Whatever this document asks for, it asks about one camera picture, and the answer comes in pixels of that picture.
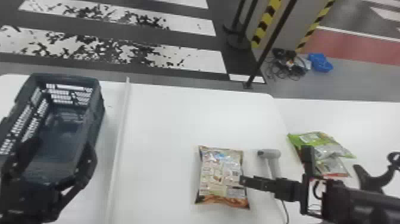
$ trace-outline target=black and white patterned floor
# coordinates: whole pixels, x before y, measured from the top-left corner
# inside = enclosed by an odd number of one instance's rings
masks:
[[[232,1],[3,1],[0,61],[217,80],[255,65],[226,45]]]

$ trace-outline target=red floor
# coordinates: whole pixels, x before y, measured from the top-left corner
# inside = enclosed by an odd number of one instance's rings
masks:
[[[400,66],[400,42],[315,30],[302,53]]]

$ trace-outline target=blue object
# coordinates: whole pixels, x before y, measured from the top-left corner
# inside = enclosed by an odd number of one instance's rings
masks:
[[[327,73],[333,69],[332,64],[326,60],[325,55],[322,53],[310,53],[307,59],[311,61],[311,65],[315,71]]]

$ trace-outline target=white rod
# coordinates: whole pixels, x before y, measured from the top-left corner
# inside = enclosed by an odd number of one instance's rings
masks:
[[[120,168],[120,158],[123,147],[124,133],[125,133],[125,121],[127,116],[127,111],[129,107],[129,96],[130,96],[130,79],[126,77],[126,83],[124,87],[124,100],[121,108],[121,120],[118,124],[118,135],[117,135],[117,143],[115,145],[115,155],[114,162],[112,164],[112,173],[111,173],[111,182],[110,182],[110,190],[108,191],[107,198],[107,206],[106,206],[106,215],[104,224],[113,222],[113,211],[114,211],[114,198],[115,198],[115,183],[117,181],[117,175],[119,173]]]

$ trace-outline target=green snack bag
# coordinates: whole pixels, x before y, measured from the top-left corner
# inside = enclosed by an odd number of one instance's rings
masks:
[[[331,156],[355,158],[355,156],[331,136],[323,132],[308,132],[300,135],[288,134],[289,140],[298,153],[302,145],[311,145],[315,149],[315,158],[323,160]]]

